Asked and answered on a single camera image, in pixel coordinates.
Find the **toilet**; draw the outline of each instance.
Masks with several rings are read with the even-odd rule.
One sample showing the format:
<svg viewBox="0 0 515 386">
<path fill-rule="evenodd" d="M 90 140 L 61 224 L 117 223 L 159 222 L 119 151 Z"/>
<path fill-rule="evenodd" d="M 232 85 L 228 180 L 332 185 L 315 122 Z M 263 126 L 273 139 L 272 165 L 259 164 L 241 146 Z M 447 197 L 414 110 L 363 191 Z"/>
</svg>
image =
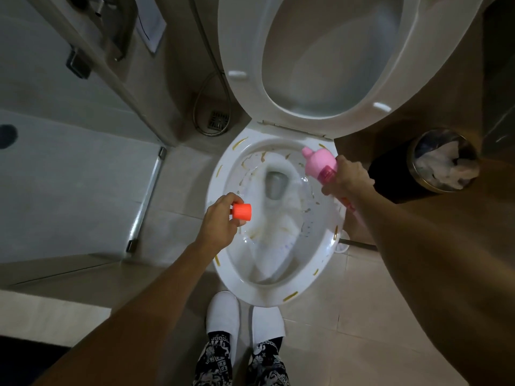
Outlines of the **toilet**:
<svg viewBox="0 0 515 386">
<path fill-rule="evenodd" d="M 252 220 L 213 260 L 255 306 L 298 298 L 332 257 L 345 207 L 304 172 L 326 148 L 414 96 L 454 51 L 483 0 L 219 0 L 222 65 L 252 120 L 218 162 L 206 206 L 234 192 Z M 270 171 L 286 175 L 266 197 Z"/>
</svg>

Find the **forearm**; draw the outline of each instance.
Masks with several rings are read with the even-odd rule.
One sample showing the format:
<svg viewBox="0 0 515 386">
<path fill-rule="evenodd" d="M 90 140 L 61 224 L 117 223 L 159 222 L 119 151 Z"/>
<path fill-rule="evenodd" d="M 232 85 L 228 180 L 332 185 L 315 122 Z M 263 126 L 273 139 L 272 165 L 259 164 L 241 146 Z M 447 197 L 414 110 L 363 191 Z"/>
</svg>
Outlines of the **forearm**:
<svg viewBox="0 0 515 386">
<path fill-rule="evenodd" d="M 351 201 L 435 346 L 469 382 L 505 381 L 515 354 L 513 270 L 373 190 Z"/>
<path fill-rule="evenodd" d="M 214 257 L 195 244 L 59 360 L 37 385 L 152 384 L 162 347 Z"/>
</svg>

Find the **person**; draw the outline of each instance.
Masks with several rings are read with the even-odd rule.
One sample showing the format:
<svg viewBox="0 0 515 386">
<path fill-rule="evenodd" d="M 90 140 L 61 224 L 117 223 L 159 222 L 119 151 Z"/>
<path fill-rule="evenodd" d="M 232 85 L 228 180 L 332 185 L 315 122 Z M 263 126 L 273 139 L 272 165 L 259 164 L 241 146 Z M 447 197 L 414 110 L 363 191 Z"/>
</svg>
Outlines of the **person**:
<svg viewBox="0 0 515 386">
<path fill-rule="evenodd" d="M 470 384 L 515 384 L 515 272 L 475 245 L 377 194 L 358 162 L 338 156 L 336 181 L 322 192 L 345 197 L 359 212 L 391 277 L 434 346 Z M 165 337 L 207 265 L 244 224 L 229 219 L 227 194 L 210 206 L 197 239 L 142 293 L 116 311 L 35 384 L 153 384 Z M 247 384 L 288 385 L 279 357 L 279 309 L 254 309 Z M 237 300 L 215 295 L 208 308 L 209 342 L 193 385 L 231 384 Z"/>
</svg>

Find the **orange cap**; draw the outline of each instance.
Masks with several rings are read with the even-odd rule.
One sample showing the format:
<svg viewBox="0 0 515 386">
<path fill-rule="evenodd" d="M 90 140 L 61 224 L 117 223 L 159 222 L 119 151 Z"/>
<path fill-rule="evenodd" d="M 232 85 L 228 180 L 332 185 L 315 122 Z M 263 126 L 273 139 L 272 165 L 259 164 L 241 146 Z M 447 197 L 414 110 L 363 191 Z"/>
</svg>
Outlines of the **orange cap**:
<svg viewBox="0 0 515 386">
<path fill-rule="evenodd" d="M 252 218 L 252 206 L 249 203 L 236 203 L 232 205 L 232 217 L 249 221 Z"/>
</svg>

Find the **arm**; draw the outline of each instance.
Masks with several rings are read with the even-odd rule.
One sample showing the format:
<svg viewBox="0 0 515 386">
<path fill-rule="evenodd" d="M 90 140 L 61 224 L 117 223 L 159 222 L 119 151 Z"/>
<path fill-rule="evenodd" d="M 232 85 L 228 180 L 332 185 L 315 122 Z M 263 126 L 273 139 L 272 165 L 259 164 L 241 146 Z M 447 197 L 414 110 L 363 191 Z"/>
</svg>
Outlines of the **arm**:
<svg viewBox="0 0 515 386">
<path fill-rule="evenodd" d="M 233 193 L 208 208 L 195 242 L 141 294 L 120 308 L 35 385 L 154 384 L 163 343 L 191 291 L 215 255 L 245 221 L 231 219 Z"/>
<path fill-rule="evenodd" d="M 471 384 L 513 384 L 515 272 L 383 198 L 358 162 L 338 156 L 337 180 L 322 192 L 351 201 L 415 317 L 461 375 Z"/>
</svg>

